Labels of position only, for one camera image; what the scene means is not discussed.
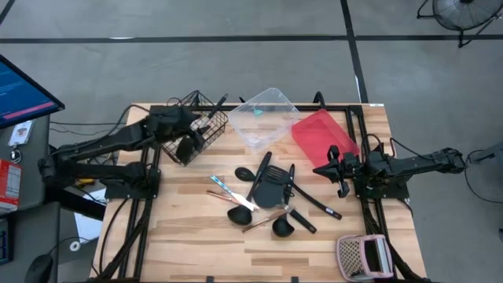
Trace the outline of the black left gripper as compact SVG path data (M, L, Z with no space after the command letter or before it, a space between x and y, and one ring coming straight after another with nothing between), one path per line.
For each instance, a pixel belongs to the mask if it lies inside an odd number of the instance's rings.
M203 150L206 140L206 127L192 130L191 124L201 118L201 114L192 112L189 107L181 105L154 105L147 117L147 133L157 142L173 142L178 138L189 135L193 148L197 152Z

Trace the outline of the black slotted turner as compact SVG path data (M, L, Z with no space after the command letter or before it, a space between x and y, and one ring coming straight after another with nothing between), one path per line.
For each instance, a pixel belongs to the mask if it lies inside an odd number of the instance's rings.
M290 174L274 165L269 165L266 167L266 169L263 172L263 177L265 178L266 181L272 182L275 184L280 184L280 185L290 185L295 189L300 195L302 195L305 199L307 199L309 202L311 202L313 205L315 205L317 208L321 209L324 213L331 215L335 219L341 220L343 216L332 210L331 208L325 206L312 196L310 196L308 193L303 191L298 185L294 183L292 178L290 177Z

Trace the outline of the black slotted spoon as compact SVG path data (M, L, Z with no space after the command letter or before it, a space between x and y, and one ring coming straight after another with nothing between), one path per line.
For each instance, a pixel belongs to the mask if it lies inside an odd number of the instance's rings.
M240 179L241 181L244 182L254 182L258 183L259 180L257 179L257 176L249 169L246 167L238 167L235 172L235 176Z

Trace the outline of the iridescent table knife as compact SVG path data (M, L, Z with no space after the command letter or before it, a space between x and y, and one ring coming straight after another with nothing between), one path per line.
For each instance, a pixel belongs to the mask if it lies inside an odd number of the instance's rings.
M226 186L225 183L221 182L216 176L211 175L211 180L217 183L222 189L224 189L230 196L232 196L237 202L241 205L245 206L250 211L259 210L259 207L252 202L248 201L245 197L241 196L238 193L233 192L229 187Z

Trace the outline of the rose gold cutlery piece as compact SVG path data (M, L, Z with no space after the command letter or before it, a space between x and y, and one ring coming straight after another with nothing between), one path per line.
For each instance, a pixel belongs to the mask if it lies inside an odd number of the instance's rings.
M275 219L278 219L280 218L282 215L286 215L287 214L287 211L283 210L283 211L277 211L275 213L273 213L272 215L269 215L268 217L254 223L254 224L251 224L249 226L246 226L245 228L242 229L242 233L247 233L248 231L251 231L257 227L260 227L260 226L263 226L265 224L267 224L268 222L271 222Z

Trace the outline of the red plastic tray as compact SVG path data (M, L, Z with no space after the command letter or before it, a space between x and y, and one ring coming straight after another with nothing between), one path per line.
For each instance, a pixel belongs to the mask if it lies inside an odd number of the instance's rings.
M327 153L332 145L338 147L341 155L353 153L357 156L360 153L357 144L325 109L295 123L292 137L314 167L328 163Z

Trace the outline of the clear plastic container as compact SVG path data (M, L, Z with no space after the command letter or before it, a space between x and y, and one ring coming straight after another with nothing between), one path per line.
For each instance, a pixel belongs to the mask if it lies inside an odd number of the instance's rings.
M228 118L245 145L259 151L290 132L299 120L299 110L271 87L230 111Z

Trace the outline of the pink plastic basket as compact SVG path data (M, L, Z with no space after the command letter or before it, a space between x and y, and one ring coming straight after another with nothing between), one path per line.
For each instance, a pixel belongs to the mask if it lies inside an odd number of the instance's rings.
M336 260L343 278L349 282L371 283L395 275L383 234L340 237L336 242Z

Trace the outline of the black desk leg bar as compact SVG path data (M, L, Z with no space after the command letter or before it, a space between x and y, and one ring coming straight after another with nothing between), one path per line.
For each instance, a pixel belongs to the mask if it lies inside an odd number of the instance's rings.
M86 217L102 220L105 216L105 206L93 200L87 200L64 189L46 187L45 202L57 202L64 209L77 212Z

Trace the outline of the white paper sheet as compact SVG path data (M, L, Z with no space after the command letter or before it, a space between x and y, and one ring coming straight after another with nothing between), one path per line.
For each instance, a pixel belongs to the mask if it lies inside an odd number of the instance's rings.
M102 203L102 205L105 206L106 205L105 192L106 189L100 189L91 192L88 195L84 195L83 198L87 200L92 200L91 197L93 197L95 200L99 200ZM101 220L92 219L77 212L74 213L74 217L80 244L85 244L100 236L101 225L102 225Z

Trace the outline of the grey stand base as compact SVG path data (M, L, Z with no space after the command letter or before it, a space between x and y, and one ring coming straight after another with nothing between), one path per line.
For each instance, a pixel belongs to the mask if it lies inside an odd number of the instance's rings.
M503 167L503 141L473 153L469 160L472 164L480 164L484 160L495 159L497 164Z

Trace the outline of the grey desk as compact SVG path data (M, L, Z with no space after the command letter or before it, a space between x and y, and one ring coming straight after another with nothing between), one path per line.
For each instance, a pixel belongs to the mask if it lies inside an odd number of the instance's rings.
M20 204L9 220L13 239L13 260L0 265L0 283L24 283L31 262L39 255L49 253L53 258L50 283L57 283L57 251L59 242L60 205L46 203L46 188L39 174L38 160L46 155L49 140L49 118L34 121L26 145L21 152Z

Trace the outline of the white id badge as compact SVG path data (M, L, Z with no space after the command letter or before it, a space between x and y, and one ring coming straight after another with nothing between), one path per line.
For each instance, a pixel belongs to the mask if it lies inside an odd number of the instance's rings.
M13 132L10 136L8 145L15 147L18 145L27 144L34 125L35 125L34 119L17 124L13 128Z

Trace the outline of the red cardboard box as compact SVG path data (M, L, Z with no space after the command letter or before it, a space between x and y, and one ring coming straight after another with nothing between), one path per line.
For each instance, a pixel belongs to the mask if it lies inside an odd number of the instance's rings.
M21 175L21 166L0 159L0 215L17 210Z

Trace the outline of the black floor fan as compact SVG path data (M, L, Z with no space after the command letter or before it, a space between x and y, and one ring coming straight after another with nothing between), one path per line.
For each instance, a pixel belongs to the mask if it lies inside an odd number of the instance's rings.
M435 19L445 29L456 31L458 48L502 16L503 0L424 0L416 12L417 19Z

